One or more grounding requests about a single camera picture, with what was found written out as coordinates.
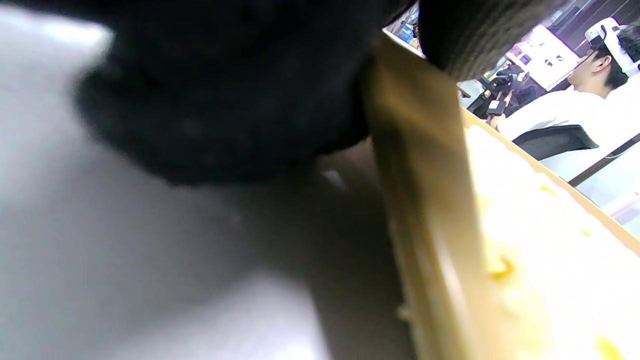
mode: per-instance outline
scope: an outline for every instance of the black chair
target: black chair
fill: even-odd
[[[600,147],[580,125],[550,126],[527,131],[513,142],[536,160],[544,160],[567,151]]]

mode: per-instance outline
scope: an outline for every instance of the wooden edge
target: wooden edge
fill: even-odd
[[[622,225],[620,225],[617,221],[612,219],[609,215],[605,214],[596,204],[594,204],[591,200],[587,199],[583,194],[574,189],[571,185],[569,185],[566,181],[562,180],[559,176],[549,170],[546,166],[542,165],[538,160],[531,157],[524,150],[519,148],[513,142],[510,142],[507,138],[502,136],[498,131],[494,130],[492,127],[487,125],[483,120],[479,119],[473,113],[468,111],[467,109],[461,109],[462,119],[465,128],[470,128],[473,125],[477,125],[483,128],[487,133],[489,133],[494,138],[498,139],[502,142],[507,149],[513,151],[520,155],[524,160],[526,160],[530,166],[536,171],[541,172],[551,179],[554,184],[560,186],[565,189],[574,199],[580,204],[587,213],[591,214],[593,217],[598,219],[602,225],[604,225],[617,239],[619,239],[624,246],[626,246],[629,250],[636,253],[636,255],[640,256],[640,241],[631,235]]]
[[[405,49],[411,51],[413,54],[415,54],[416,56],[420,56],[421,58],[424,59],[424,54],[422,53],[422,51],[414,48],[413,46],[407,44],[406,42],[402,41],[399,37],[391,34],[391,32],[387,29],[382,29],[382,32],[384,34],[386,34],[391,40],[393,40],[393,42],[395,42],[396,44],[400,45],[401,47],[404,47]]]
[[[363,85],[419,359],[512,359],[453,80],[384,37]]]

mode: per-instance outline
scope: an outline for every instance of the person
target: person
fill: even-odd
[[[618,40],[622,51],[631,60],[640,60],[640,20],[622,28]],[[533,129],[581,125],[599,148],[566,152],[542,161],[568,181],[635,135],[627,134],[628,126],[616,125],[619,120],[614,115],[616,112],[605,101],[611,92],[626,84],[628,79],[629,76],[607,45],[604,42],[592,42],[588,54],[568,79],[573,85],[572,90],[541,96],[509,117],[492,119],[490,125],[510,140]]]
[[[622,48],[633,59],[640,58],[640,22],[621,30],[618,38]],[[591,49],[575,68],[569,82],[573,90],[544,95],[506,118],[495,117],[490,124],[505,137],[514,140],[521,134],[549,126],[578,124],[594,138],[601,138],[596,129],[605,116],[605,99],[624,85],[628,76],[622,71],[606,45]]]

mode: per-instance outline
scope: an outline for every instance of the black fabric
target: black fabric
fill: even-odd
[[[546,90],[530,78],[523,84],[522,88],[513,92],[511,102],[509,102],[509,106],[504,110],[504,114],[510,117],[516,111],[533,102],[533,100],[545,95],[545,93]]]
[[[599,147],[580,125],[550,126],[527,131],[513,142],[536,160],[544,160],[568,151]]]
[[[12,3],[110,27],[111,50],[77,87],[87,128],[196,185],[270,179],[363,140],[359,77],[380,29],[415,0]],[[456,79],[478,78],[557,3],[423,1],[423,51]]]

